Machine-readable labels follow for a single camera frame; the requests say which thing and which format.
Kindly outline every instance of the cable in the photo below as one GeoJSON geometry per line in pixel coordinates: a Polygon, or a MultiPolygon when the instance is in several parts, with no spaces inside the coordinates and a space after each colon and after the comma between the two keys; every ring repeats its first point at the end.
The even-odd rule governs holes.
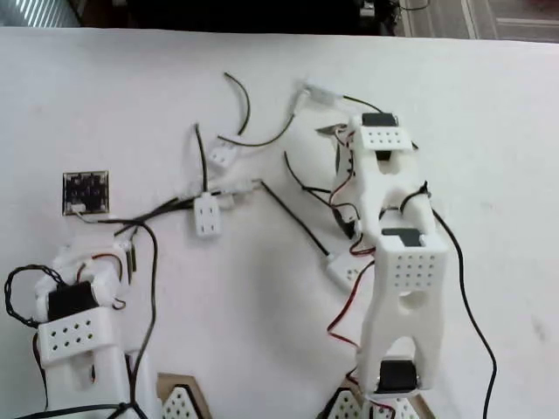
{"type": "Polygon", "coordinates": [[[245,100],[246,100],[245,120],[243,121],[243,124],[241,125],[241,127],[237,131],[237,135],[241,135],[246,130],[246,126],[248,125],[248,121],[251,119],[251,99],[248,97],[248,92],[246,91],[245,87],[243,86],[243,84],[240,81],[235,79],[228,72],[224,72],[224,76],[226,78],[230,79],[231,81],[233,81],[243,91],[243,95],[245,96],[245,100]]]}
{"type": "Polygon", "coordinates": [[[46,275],[51,277],[52,280],[58,284],[58,286],[66,286],[66,283],[62,280],[62,277],[60,277],[60,274],[58,272],[54,271],[48,266],[44,266],[43,264],[28,264],[26,266],[20,266],[10,272],[10,275],[8,275],[8,279],[6,279],[6,283],[3,286],[3,292],[6,302],[6,312],[8,313],[8,315],[20,321],[24,325],[37,329],[39,325],[38,321],[36,321],[32,317],[30,317],[29,319],[24,318],[22,315],[14,310],[14,307],[11,304],[11,284],[14,280],[14,277],[16,277],[16,275],[18,275],[18,273],[22,271],[42,271],[46,275]]]}
{"type": "Polygon", "coordinates": [[[351,253],[351,255],[353,256],[368,256],[368,255],[372,255],[375,253],[376,247],[370,247],[368,249],[361,249],[360,251],[356,251],[355,248],[363,241],[363,234],[359,235],[359,238],[357,239],[357,241],[355,243],[353,243],[351,245],[351,247],[349,248],[349,253],[351,253]]]}
{"type": "Polygon", "coordinates": [[[486,393],[486,400],[483,405],[483,419],[487,419],[487,411],[489,410],[489,401],[491,399],[491,393],[493,391],[493,385],[495,383],[495,378],[497,377],[497,360],[495,359],[495,355],[493,354],[493,350],[489,346],[489,343],[486,340],[486,337],[481,332],[478,323],[475,321],[475,318],[472,314],[472,309],[470,308],[470,304],[468,303],[468,298],[466,296],[466,287],[464,285],[464,254],[462,253],[462,249],[460,248],[460,244],[458,239],[454,236],[451,228],[446,224],[445,220],[438,214],[437,211],[433,210],[433,215],[437,218],[437,221],[440,225],[443,226],[445,229],[446,234],[451,239],[454,248],[456,249],[456,254],[458,255],[458,271],[459,271],[459,283],[460,283],[460,293],[462,294],[462,300],[464,301],[464,307],[466,308],[466,312],[468,314],[468,318],[472,323],[473,328],[475,329],[476,333],[481,339],[483,346],[486,348],[489,357],[491,358],[491,363],[493,364],[493,372],[491,373],[491,379],[489,380],[489,384],[487,386],[487,393],[486,393]]]}
{"type": "Polygon", "coordinates": [[[273,136],[271,140],[264,141],[264,142],[259,142],[259,143],[256,143],[256,144],[247,144],[245,142],[239,142],[239,141],[231,140],[229,138],[223,137],[222,135],[218,135],[217,137],[218,137],[219,140],[222,140],[222,141],[225,141],[225,142],[230,142],[231,144],[235,144],[236,146],[241,146],[241,147],[264,147],[264,146],[267,146],[268,144],[272,144],[276,140],[279,140],[281,138],[281,136],[286,133],[287,129],[289,129],[289,127],[293,123],[294,119],[295,119],[295,113],[292,113],[291,116],[289,117],[289,119],[287,120],[286,125],[284,125],[283,128],[281,128],[281,131],[279,131],[278,134],[273,136]]]}
{"type": "Polygon", "coordinates": [[[49,393],[46,389],[46,374],[45,374],[45,370],[41,366],[41,354],[38,351],[37,340],[38,340],[38,333],[35,333],[33,335],[33,340],[32,340],[33,357],[35,358],[35,362],[37,362],[38,370],[41,373],[41,380],[43,381],[43,389],[45,390],[45,411],[46,411],[49,408],[49,393]]]}
{"type": "Polygon", "coordinates": [[[377,406],[379,408],[378,413],[384,413],[383,409],[387,409],[391,412],[390,414],[390,419],[394,419],[396,417],[396,410],[394,408],[392,408],[391,406],[388,406],[386,404],[381,404],[381,403],[377,403],[377,402],[373,402],[371,401],[371,403],[373,403],[373,405],[377,406]]]}
{"type": "Polygon", "coordinates": [[[419,6],[419,7],[402,7],[400,5],[400,3],[397,3],[397,6],[400,8],[400,10],[405,10],[405,11],[419,11],[419,10],[425,10],[427,9],[429,6],[431,6],[431,0],[427,0],[427,3],[425,3],[424,6],[419,6]]]}
{"type": "Polygon", "coordinates": [[[342,97],[345,100],[350,100],[350,101],[355,102],[355,103],[361,103],[362,105],[365,105],[365,106],[368,106],[372,109],[375,109],[379,113],[384,113],[383,111],[381,111],[381,109],[379,107],[376,107],[372,103],[366,102],[365,100],[361,100],[361,99],[358,99],[358,98],[353,98],[351,96],[348,96],[347,94],[344,94],[342,97]]]}
{"type": "Polygon", "coordinates": [[[204,152],[204,144],[202,143],[202,135],[200,135],[200,126],[198,123],[194,126],[196,131],[196,138],[198,140],[198,147],[200,148],[200,160],[202,161],[202,191],[208,191],[208,165],[206,162],[206,154],[204,152]]]}
{"type": "Polygon", "coordinates": [[[421,187],[420,187],[418,190],[416,190],[416,191],[413,192],[412,194],[407,195],[407,196],[403,199],[402,203],[400,204],[400,212],[401,212],[401,213],[404,213],[405,204],[408,203],[408,201],[409,201],[411,198],[413,198],[414,196],[423,195],[423,194],[425,194],[425,195],[429,195],[429,194],[430,194],[430,193],[429,193],[429,189],[428,189],[428,187],[427,187],[427,181],[425,181],[424,184],[421,185],[421,187]]]}
{"type": "Polygon", "coordinates": [[[281,208],[283,208],[287,212],[287,214],[289,214],[291,216],[291,218],[293,220],[295,220],[295,222],[297,222],[297,224],[300,225],[303,228],[303,230],[309,235],[309,237],[311,237],[311,239],[314,241],[314,243],[317,245],[317,247],[321,250],[321,252],[324,253],[324,256],[328,256],[330,254],[330,252],[324,247],[322,242],[314,235],[314,233],[307,227],[307,225],[305,223],[303,223],[303,221],[298,216],[296,216],[289,209],[289,207],[287,207],[287,205],[284,204],[283,201],[281,201],[281,199],[270,189],[270,187],[268,185],[266,185],[266,183],[264,181],[260,181],[260,183],[262,184],[262,186],[264,187],[264,189],[266,190],[268,195],[271,196],[281,206],[281,208]]]}
{"type": "Polygon", "coordinates": [[[95,410],[114,410],[120,409],[118,404],[94,404],[89,406],[80,406],[78,408],[50,410],[48,412],[38,412],[31,415],[16,417],[15,419],[45,419],[48,417],[66,416],[74,413],[93,412],[95,410]]]}
{"type": "Polygon", "coordinates": [[[338,333],[334,333],[332,332],[332,330],[338,325],[338,323],[340,323],[340,321],[342,321],[343,317],[346,315],[346,313],[348,312],[349,308],[351,307],[351,304],[353,303],[353,300],[357,294],[357,289],[359,288],[359,284],[361,283],[361,279],[363,278],[363,275],[365,274],[365,272],[373,265],[375,264],[375,259],[371,260],[362,270],[361,272],[359,272],[359,275],[357,275],[357,279],[355,280],[355,283],[353,285],[353,288],[351,290],[351,293],[349,294],[348,300],[346,301],[346,304],[343,306],[343,308],[340,310],[340,312],[338,313],[337,316],[335,316],[335,319],[332,320],[332,322],[328,325],[328,327],[326,328],[326,331],[328,332],[328,334],[330,336],[332,336],[333,338],[336,338],[338,340],[341,340],[343,342],[349,343],[349,345],[354,346],[356,349],[359,349],[359,345],[357,345],[354,341],[346,338],[345,336],[341,336],[338,333]]]}

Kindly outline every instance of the white connector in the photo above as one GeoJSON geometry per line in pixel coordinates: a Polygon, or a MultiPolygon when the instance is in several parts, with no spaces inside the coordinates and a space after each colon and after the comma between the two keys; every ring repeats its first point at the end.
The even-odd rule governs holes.
{"type": "Polygon", "coordinates": [[[310,91],[307,89],[302,89],[297,95],[297,99],[293,103],[292,114],[296,115],[300,110],[307,104],[307,99],[311,96],[310,91]]]}
{"type": "Polygon", "coordinates": [[[79,214],[82,212],[86,212],[86,205],[84,203],[75,203],[71,207],[72,213],[79,214]]]}
{"type": "Polygon", "coordinates": [[[355,257],[348,251],[328,256],[326,273],[345,292],[350,292],[359,273],[369,264],[371,257],[355,257]]]}
{"type": "MultiPolygon", "coordinates": [[[[242,142],[238,135],[223,135],[234,141],[242,142]]],[[[208,153],[208,163],[222,175],[237,160],[239,147],[227,141],[218,141],[208,153]]]]}
{"type": "Polygon", "coordinates": [[[219,190],[222,194],[244,195],[250,194],[259,186],[260,181],[258,179],[245,178],[228,183],[223,187],[220,187],[219,190]]]}
{"type": "Polygon", "coordinates": [[[311,100],[322,105],[332,106],[337,100],[343,98],[343,94],[334,92],[310,79],[305,81],[304,88],[310,93],[311,100]]]}
{"type": "Polygon", "coordinates": [[[198,237],[216,237],[221,234],[219,202],[209,192],[194,200],[194,221],[198,237]]]}

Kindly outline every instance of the hole pattern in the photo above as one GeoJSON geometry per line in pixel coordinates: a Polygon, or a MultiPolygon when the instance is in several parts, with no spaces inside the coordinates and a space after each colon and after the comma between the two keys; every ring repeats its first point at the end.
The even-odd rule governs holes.
{"type": "Polygon", "coordinates": [[[433,278],[436,260],[435,255],[398,255],[396,269],[393,273],[394,286],[396,288],[410,285],[419,288],[432,286],[432,282],[424,281],[424,278],[433,278]],[[430,263],[424,264],[425,259],[428,259],[430,263]],[[415,281],[401,283],[399,282],[401,278],[415,279],[415,281]]]}
{"type": "MultiPolygon", "coordinates": [[[[82,323],[82,324],[80,324],[80,323],[75,323],[75,324],[73,325],[73,329],[77,331],[77,330],[79,330],[80,328],[84,329],[84,328],[86,328],[86,327],[88,327],[88,326],[91,326],[91,320],[86,320],[86,321],[85,321],[84,323],[82,323]]],[[[64,328],[62,329],[62,334],[70,334],[70,333],[68,333],[68,332],[69,332],[68,327],[64,327],[64,328]]],[[[51,335],[51,338],[56,338],[57,334],[58,334],[58,332],[57,332],[56,330],[53,330],[53,331],[51,332],[51,334],[50,334],[50,335],[51,335]]],[[[82,338],[81,336],[76,337],[75,340],[74,340],[72,337],[69,337],[69,338],[70,338],[69,340],[66,340],[66,341],[64,342],[64,347],[66,347],[66,348],[71,347],[73,344],[79,344],[79,343],[81,343],[81,341],[83,340],[83,338],[82,338]]],[[[92,334],[92,333],[88,333],[88,334],[87,334],[87,338],[88,338],[89,340],[93,339],[93,334],[92,334]]],[[[58,349],[59,349],[59,345],[53,343],[53,344],[52,344],[52,350],[53,350],[53,351],[57,351],[58,349]]]]}

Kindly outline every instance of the small circuit board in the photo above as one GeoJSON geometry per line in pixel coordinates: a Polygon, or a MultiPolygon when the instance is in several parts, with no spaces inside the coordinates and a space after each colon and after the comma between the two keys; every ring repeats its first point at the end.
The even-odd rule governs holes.
{"type": "Polygon", "coordinates": [[[106,214],[108,206],[108,171],[74,172],[62,175],[62,214],[106,214]]]}

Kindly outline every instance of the white table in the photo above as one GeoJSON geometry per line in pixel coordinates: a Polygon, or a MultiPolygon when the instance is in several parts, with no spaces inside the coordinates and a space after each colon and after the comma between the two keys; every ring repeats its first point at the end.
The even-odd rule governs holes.
{"type": "MultiPolygon", "coordinates": [[[[286,118],[297,80],[311,75],[398,115],[466,254],[472,309],[499,362],[490,417],[553,415],[559,388],[557,178],[559,46],[485,41],[228,35],[163,31],[0,30],[0,266],[49,264],[62,243],[61,175],[110,170],[111,208],[132,216],[199,177],[192,124],[206,143],[234,131],[251,93],[247,139],[286,118]]],[[[328,187],[333,149],[313,129],[360,107],[308,108],[277,144],[247,152],[228,174],[264,177],[328,247],[348,246],[328,211],[287,177],[290,150],[308,182],[328,187]]],[[[216,418],[310,418],[353,367],[328,322],[344,296],[305,234],[268,196],[224,214],[224,234],[201,243],[190,216],[152,225],[161,242],[158,371],[193,374],[216,418]]],[[[123,314],[140,339],[148,319],[151,244],[123,314]]],[[[15,304],[31,309],[33,276],[15,304]]],[[[368,276],[342,330],[358,336],[368,276]]],[[[0,315],[3,416],[41,410],[31,329],[0,315]]],[[[487,354],[459,296],[445,284],[441,374],[425,394],[438,417],[480,417],[487,354]]]]}

